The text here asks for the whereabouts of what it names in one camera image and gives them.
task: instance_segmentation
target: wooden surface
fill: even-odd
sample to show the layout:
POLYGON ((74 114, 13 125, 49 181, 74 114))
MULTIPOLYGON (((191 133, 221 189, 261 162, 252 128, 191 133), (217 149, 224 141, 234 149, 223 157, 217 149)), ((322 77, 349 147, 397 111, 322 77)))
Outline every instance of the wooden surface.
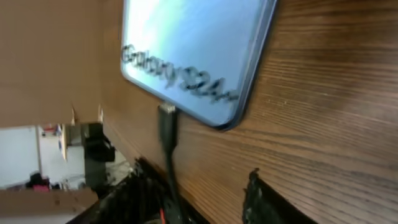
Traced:
POLYGON ((99 6, 0 1, 0 127, 98 120, 99 6))
MULTIPOLYGON (((105 133, 164 169, 159 100, 119 72, 121 2, 102 13, 105 133)), ((178 181, 212 223, 241 223, 255 167, 319 223, 397 223, 397 121, 398 1, 281 1, 243 122, 181 117, 178 181)))

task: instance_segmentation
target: wooden table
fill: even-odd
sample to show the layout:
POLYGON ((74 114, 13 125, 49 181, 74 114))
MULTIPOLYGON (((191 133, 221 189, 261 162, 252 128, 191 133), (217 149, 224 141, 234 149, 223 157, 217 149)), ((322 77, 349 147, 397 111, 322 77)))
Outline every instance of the wooden table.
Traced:
MULTIPOLYGON (((222 133, 187 116, 174 159, 211 223, 241 223, 249 172, 320 223, 398 222, 398 1, 280 1, 248 112, 222 133)), ((165 169, 159 100, 119 72, 122 2, 105 1, 105 133, 165 169)))

